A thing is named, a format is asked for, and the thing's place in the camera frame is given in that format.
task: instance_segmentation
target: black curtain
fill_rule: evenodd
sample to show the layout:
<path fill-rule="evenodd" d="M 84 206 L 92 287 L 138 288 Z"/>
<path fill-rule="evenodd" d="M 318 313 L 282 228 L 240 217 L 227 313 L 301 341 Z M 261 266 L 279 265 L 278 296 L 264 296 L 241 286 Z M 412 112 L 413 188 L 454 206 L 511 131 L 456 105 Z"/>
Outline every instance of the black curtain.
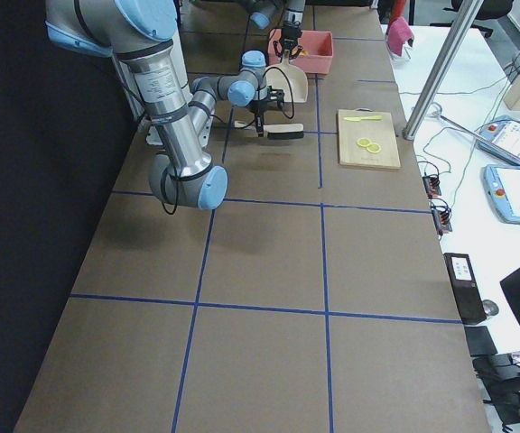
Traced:
<path fill-rule="evenodd" d="M 45 2 L 0 0 L 0 432 L 11 432 L 134 125 L 110 60 L 47 40 Z"/>

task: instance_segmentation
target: yellow ring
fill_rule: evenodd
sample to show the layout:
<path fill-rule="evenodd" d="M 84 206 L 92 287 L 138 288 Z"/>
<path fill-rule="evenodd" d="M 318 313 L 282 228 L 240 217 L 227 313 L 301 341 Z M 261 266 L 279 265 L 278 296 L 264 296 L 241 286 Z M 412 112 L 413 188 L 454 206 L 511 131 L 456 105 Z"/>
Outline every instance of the yellow ring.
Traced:
<path fill-rule="evenodd" d="M 367 139 L 366 137 L 363 137 L 363 138 L 359 138 L 357 140 L 357 145 L 359 147 L 368 147 L 370 145 L 370 140 Z"/>
<path fill-rule="evenodd" d="M 378 143 L 370 143 L 368 146 L 367 146 L 367 150 L 371 153 L 379 153 L 381 151 L 381 147 L 380 147 L 380 144 Z"/>

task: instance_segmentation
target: white table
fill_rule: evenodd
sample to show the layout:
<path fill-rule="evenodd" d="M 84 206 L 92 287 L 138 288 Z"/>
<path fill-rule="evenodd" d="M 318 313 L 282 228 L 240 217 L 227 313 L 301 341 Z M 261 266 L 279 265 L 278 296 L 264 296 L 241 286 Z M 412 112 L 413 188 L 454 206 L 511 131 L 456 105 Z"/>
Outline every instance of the white table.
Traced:
<path fill-rule="evenodd" d="M 408 95 L 406 92 L 421 92 L 448 31 L 413 27 L 411 58 L 392 61 L 407 116 L 412 113 L 418 95 Z M 475 130 L 492 118 L 491 108 L 507 86 L 504 76 L 503 69 L 479 31 L 470 30 L 439 93 L 471 92 L 497 83 L 469 95 L 438 95 L 435 101 L 442 105 L 443 114 L 448 118 Z M 498 105 L 496 116 L 499 115 L 511 115 L 520 120 L 520 112 L 509 111 L 502 102 Z M 416 153 L 436 163 L 441 171 L 447 170 L 447 164 L 423 153 L 423 147 L 446 126 L 450 125 L 442 120 L 426 118 L 414 140 Z M 453 205 L 453 232 L 441 239 L 441 249 L 444 253 L 469 254 L 481 298 L 495 301 L 500 308 L 497 316 L 481 325 L 487 325 L 497 351 L 503 354 L 520 350 L 520 326 L 499 284 L 520 267 L 520 226 L 502 223 L 489 205 L 481 180 L 482 168 L 490 163 L 502 162 L 479 149 L 472 155 L 453 204 L 454 190 L 460 183 L 473 145 L 474 139 L 468 134 L 449 129 L 434 138 L 428 147 L 430 153 L 441 156 L 451 167 L 451 173 L 441 175 L 441 190 L 443 199 Z M 432 168 L 427 167 L 427 172 L 433 172 Z M 493 431 L 500 431 L 495 411 L 489 408 L 487 414 Z"/>

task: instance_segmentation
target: red plastic container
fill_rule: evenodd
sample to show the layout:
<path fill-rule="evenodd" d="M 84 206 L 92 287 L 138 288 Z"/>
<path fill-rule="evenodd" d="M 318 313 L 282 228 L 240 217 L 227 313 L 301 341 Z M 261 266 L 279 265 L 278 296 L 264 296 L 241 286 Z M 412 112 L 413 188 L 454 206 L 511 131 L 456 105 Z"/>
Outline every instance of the red plastic container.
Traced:
<path fill-rule="evenodd" d="M 268 43 L 268 64 L 280 63 L 280 58 L 274 52 L 274 41 L 280 39 L 280 29 L 276 29 Z M 306 51 L 306 55 L 300 55 L 291 60 L 291 64 L 312 74 L 328 74 L 330 64 L 334 57 L 332 47 L 332 33 L 318 32 L 314 30 L 302 30 L 302 37 L 298 43 Z"/>

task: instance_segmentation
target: cutting board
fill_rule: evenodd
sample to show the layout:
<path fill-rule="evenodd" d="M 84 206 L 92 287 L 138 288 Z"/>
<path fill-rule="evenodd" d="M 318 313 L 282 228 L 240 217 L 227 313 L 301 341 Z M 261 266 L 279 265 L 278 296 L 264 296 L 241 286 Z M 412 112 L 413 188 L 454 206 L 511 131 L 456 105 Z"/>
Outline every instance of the cutting board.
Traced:
<path fill-rule="evenodd" d="M 344 117 L 381 115 L 382 120 L 351 122 Z M 396 146 L 393 117 L 390 113 L 339 110 L 339 162 L 340 165 L 373 169 L 400 169 L 401 161 Z M 379 153 L 359 147 L 357 140 L 367 138 L 381 146 Z"/>

